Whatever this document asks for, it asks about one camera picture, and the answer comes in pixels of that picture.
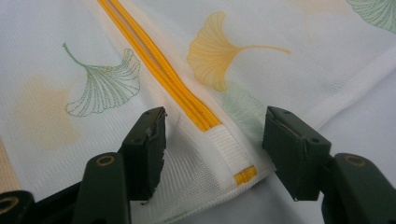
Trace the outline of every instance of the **leaf print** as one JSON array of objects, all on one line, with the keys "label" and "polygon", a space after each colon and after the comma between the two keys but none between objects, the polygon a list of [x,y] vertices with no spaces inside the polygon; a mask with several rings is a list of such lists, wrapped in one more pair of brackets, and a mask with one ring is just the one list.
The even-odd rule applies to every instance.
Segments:
[{"label": "leaf print", "polygon": [[331,12],[341,15],[349,13],[345,0],[289,0],[297,5],[306,15]]},{"label": "leaf print", "polygon": [[396,34],[395,0],[347,0],[368,23]]},{"label": "leaf print", "polygon": [[266,107],[235,83],[223,94],[224,111],[255,142],[262,140]]},{"label": "leaf print", "polygon": [[68,114],[76,117],[86,117],[91,113],[103,111],[124,105],[140,90],[140,62],[131,49],[124,51],[121,64],[117,66],[87,65],[79,62],[64,48],[74,62],[84,67],[87,72],[85,90],[79,100],[67,104]]},{"label": "leaf print", "polygon": [[14,116],[23,138],[44,149],[73,144],[79,138],[71,117],[64,111],[69,90],[55,90],[42,76],[32,77],[16,101]]},{"label": "leaf print", "polygon": [[219,11],[211,14],[206,19],[204,27],[191,42],[187,61],[194,71],[195,79],[201,84],[216,91],[226,91],[228,86],[225,81],[225,73],[235,55],[243,49],[275,49],[291,54],[287,49],[272,46],[235,46],[223,33],[222,23],[224,19],[224,12]]}]

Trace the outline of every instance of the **metal ring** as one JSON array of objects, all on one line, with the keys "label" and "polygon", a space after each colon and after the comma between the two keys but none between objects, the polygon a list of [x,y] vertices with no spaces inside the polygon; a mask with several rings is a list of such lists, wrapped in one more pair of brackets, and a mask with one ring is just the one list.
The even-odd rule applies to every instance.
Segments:
[{"label": "metal ring", "polygon": [[0,208],[0,215],[2,215],[4,213],[8,212],[9,210],[11,210],[19,202],[20,202],[20,199],[15,197],[15,196],[11,196],[11,197],[6,197],[4,199],[0,199],[0,203],[9,203],[6,207]]},{"label": "metal ring", "polygon": [[352,164],[354,166],[362,167],[362,166],[366,165],[366,161],[361,157],[347,155],[347,156],[345,156],[345,159],[347,162],[349,162],[350,164]]},{"label": "metal ring", "polygon": [[96,160],[96,165],[98,166],[107,166],[113,163],[115,158],[113,156],[101,156]]}]

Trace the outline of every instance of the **yellow zipper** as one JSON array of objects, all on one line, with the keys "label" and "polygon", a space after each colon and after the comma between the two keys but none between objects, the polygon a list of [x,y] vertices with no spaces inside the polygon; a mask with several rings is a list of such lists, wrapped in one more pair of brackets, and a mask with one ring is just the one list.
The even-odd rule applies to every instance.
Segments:
[{"label": "yellow zipper", "polygon": [[98,0],[98,2],[136,50],[151,74],[169,92],[192,122],[203,132],[220,125],[221,122],[213,112],[181,82],[161,51],[124,7],[117,0]]}]

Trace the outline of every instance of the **clamp jaw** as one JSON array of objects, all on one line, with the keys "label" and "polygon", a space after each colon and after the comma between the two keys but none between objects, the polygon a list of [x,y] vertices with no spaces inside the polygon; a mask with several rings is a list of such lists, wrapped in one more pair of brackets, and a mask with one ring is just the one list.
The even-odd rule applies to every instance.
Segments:
[{"label": "clamp jaw", "polygon": [[268,106],[262,147],[294,201],[324,194],[326,224],[396,223],[396,190],[369,160],[330,156],[331,143],[291,112]]},{"label": "clamp jaw", "polygon": [[90,159],[80,183],[35,203],[28,191],[0,194],[0,223],[131,223],[130,201],[147,201],[160,182],[165,109],[146,111],[119,152]]}]

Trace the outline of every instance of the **orange ginkgo leaf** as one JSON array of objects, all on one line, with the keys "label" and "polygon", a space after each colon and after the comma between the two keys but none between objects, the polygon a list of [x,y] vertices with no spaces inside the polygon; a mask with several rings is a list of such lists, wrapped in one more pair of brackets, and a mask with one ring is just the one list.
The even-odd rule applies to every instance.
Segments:
[{"label": "orange ginkgo leaf", "polygon": [[55,90],[42,76],[33,76],[16,101],[14,116],[24,139],[43,149],[75,143],[79,132],[64,110],[69,89]]},{"label": "orange ginkgo leaf", "polygon": [[225,74],[233,58],[243,49],[265,48],[280,50],[290,54],[287,49],[272,46],[253,45],[237,47],[232,44],[222,30],[224,12],[215,12],[205,21],[204,27],[190,44],[187,61],[194,71],[195,79],[216,91],[228,89]]},{"label": "orange ginkgo leaf", "polygon": [[345,0],[289,0],[297,5],[306,15],[331,12],[341,15],[350,13]]}]

